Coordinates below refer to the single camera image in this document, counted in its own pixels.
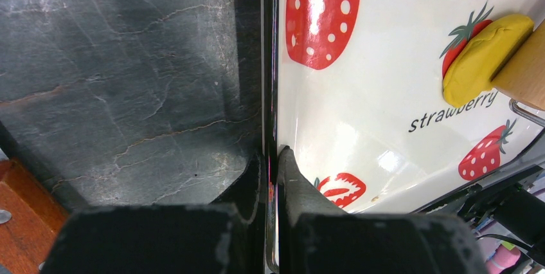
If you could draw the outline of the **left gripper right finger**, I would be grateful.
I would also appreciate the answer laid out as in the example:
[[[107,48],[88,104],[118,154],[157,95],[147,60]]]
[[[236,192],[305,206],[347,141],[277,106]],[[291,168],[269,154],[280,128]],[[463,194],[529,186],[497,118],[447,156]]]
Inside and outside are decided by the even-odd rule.
[[[348,214],[278,156],[281,273],[486,273],[468,226],[450,215]]]

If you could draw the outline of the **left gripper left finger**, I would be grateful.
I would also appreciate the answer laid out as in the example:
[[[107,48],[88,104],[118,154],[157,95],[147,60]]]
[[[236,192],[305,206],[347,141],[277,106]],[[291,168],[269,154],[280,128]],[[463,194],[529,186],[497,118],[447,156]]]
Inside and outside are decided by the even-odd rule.
[[[208,204],[97,206],[61,229],[43,273],[263,273],[263,158]]]

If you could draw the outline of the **white strawberry tray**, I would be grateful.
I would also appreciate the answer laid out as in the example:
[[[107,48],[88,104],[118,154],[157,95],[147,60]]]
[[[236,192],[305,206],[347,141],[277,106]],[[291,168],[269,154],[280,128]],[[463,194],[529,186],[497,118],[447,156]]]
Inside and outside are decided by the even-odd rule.
[[[491,175],[544,133],[494,86],[460,108],[443,98],[443,78],[469,40],[511,14],[530,17],[534,32],[544,23],[544,0],[262,0],[273,272],[281,273],[284,148],[348,214],[426,214],[417,210]],[[539,264],[503,225],[487,219],[474,229],[461,220],[486,273]]]

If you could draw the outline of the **yellow dough lump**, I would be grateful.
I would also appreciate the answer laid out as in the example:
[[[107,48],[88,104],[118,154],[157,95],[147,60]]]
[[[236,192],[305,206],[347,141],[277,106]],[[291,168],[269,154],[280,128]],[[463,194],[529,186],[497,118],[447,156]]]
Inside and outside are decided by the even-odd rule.
[[[483,91],[493,88],[492,80],[526,39],[534,21],[523,14],[497,19],[469,40],[443,78],[443,98],[460,108]]]

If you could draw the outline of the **wooden roller with handle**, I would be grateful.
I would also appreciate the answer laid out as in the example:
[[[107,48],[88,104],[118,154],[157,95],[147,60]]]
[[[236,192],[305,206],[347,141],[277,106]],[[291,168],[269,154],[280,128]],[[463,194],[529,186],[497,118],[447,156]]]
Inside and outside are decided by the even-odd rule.
[[[513,113],[544,127],[543,118],[519,106],[544,110],[544,23],[516,49],[492,85],[510,98]]]

